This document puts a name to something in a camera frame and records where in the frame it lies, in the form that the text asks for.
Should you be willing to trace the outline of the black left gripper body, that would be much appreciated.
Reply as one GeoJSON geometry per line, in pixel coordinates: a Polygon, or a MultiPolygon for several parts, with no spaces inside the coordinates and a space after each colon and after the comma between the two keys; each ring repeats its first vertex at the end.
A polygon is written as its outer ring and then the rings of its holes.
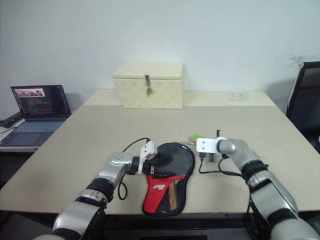
{"type": "Polygon", "coordinates": [[[143,162],[143,174],[152,175],[155,173],[155,166],[159,163],[159,155],[151,154],[143,162]]]}

